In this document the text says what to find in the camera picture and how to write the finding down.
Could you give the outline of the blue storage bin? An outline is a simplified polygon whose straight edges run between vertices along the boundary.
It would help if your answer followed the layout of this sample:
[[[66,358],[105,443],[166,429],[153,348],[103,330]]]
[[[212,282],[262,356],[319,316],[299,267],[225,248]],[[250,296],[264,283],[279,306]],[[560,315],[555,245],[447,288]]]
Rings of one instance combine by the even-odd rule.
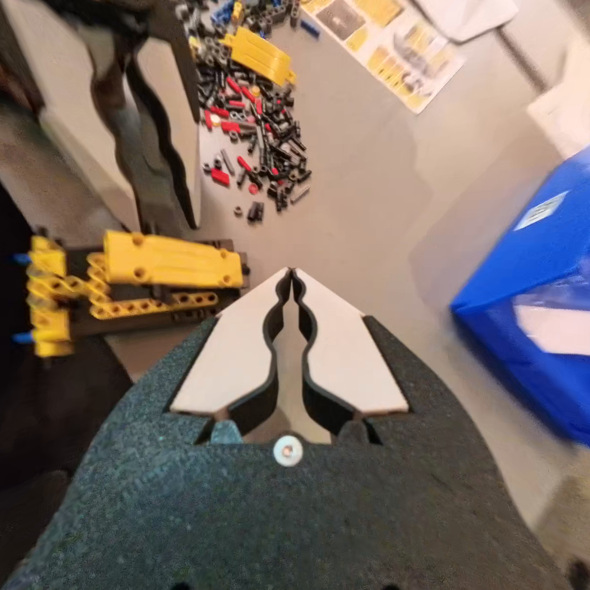
[[[562,438],[589,446],[589,356],[539,349],[519,328],[514,296],[589,276],[589,147],[560,164],[450,304],[474,353]]]

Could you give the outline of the yellow curved panel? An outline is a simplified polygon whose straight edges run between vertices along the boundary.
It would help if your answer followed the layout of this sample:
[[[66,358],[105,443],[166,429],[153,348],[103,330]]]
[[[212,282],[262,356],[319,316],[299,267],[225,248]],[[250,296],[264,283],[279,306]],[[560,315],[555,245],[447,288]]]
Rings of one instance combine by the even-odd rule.
[[[291,56],[247,28],[240,26],[234,34],[227,33],[220,43],[230,50],[232,61],[273,84],[282,87],[297,83]]]

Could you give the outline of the white paper sheets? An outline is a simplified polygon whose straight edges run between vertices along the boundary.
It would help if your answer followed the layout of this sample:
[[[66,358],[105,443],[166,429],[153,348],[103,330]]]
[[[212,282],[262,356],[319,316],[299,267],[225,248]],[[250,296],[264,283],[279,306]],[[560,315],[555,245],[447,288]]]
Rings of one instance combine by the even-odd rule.
[[[414,1],[437,31],[462,44],[509,23],[514,1]]]

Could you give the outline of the clear plastic bag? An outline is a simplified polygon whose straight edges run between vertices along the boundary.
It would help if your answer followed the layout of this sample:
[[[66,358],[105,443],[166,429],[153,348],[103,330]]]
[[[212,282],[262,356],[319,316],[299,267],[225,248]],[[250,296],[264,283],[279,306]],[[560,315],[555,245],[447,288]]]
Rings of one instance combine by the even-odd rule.
[[[589,277],[573,275],[511,300],[517,325],[554,355],[589,356]]]

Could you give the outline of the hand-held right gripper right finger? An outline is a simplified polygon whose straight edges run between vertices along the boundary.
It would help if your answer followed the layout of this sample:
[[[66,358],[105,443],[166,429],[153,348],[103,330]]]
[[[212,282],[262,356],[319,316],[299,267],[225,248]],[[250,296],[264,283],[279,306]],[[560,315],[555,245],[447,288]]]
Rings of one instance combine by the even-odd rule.
[[[302,271],[291,271],[299,307],[302,397],[315,422],[407,413],[409,403],[363,312]]]

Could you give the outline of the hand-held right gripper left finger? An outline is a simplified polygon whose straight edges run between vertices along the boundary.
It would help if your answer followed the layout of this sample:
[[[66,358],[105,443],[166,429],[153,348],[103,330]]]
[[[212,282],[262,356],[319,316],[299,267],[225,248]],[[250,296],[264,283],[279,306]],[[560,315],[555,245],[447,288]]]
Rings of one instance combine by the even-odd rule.
[[[274,340],[284,326],[291,269],[274,273],[220,312],[172,400],[170,410],[262,424],[278,397]]]

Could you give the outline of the black and yellow brick assembly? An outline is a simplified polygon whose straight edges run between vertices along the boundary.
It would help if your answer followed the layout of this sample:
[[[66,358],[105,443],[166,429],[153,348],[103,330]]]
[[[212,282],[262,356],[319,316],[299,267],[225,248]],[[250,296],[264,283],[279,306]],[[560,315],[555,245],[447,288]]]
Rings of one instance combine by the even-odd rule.
[[[162,234],[156,225],[138,233],[170,237]],[[215,316],[249,287],[247,254],[235,251],[232,240],[190,242],[238,253],[243,286],[198,289],[163,284],[110,284],[105,272],[103,241],[98,247],[66,248],[41,228],[31,237],[28,251],[12,256],[26,272],[26,305],[31,323],[28,332],[14,335],[13,340],[30,344],[37,357],[50,360],[73,354],[77,341],[85,337],[200,323]]]

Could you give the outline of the pile of small brick parts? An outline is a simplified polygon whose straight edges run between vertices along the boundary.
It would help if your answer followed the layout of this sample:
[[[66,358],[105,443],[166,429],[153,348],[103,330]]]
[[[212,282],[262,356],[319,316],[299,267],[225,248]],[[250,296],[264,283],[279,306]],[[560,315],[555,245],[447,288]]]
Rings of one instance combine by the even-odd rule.
[[[235,154],[219,147],[201,164],[203,177],[224,188],[247,184],[253,196],[266,190],[277,212],[283,211],[300,199],[290,194],[312,174],[294,115],[296,85],[277,86],[232,61],[220,41],[240,26],[269,42],[276,26],[288,24],[316,40],[319,29],[302,19],[301,1],[181,1],[175,13],[199,77],[201,124],[247,146]]]

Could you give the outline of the illustrated instruction sheet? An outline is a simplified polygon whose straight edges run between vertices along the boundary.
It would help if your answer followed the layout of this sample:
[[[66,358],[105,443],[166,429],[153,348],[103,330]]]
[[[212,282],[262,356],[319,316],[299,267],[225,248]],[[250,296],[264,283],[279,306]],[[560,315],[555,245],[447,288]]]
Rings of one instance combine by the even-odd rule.
[[[302,9],[414,114],[466,58],[409,1],[302,1]]]

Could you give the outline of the yellow panel with grey shafts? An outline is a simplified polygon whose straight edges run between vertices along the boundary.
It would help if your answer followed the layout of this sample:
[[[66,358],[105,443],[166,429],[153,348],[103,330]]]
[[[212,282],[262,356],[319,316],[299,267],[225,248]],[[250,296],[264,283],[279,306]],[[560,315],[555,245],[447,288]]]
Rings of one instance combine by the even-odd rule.
[[[110,284],[163,284],[198,289],[239,289],[238,253],[196,242],[138,232],[107,231],[104,264]]]

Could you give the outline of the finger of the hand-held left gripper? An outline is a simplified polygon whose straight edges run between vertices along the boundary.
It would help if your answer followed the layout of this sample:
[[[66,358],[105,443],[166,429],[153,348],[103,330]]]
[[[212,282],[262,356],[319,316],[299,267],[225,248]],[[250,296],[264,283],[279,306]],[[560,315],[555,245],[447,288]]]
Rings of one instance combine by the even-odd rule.
[[[142,228],[198,230],[201,225],[200,112],[191,56],[178,66],[167,42],[145,42],[126,66],[139,115],[136,201]]]
[[[146,205],[157,145],[127,80],[115,82],[114,106],[99,98],[113,134],[97,109],[94,64],[78,32],[41,1],[11,1],[11,27],[44,102],[41,128],[113,216],[132,231],[141,229],[136,193]]]

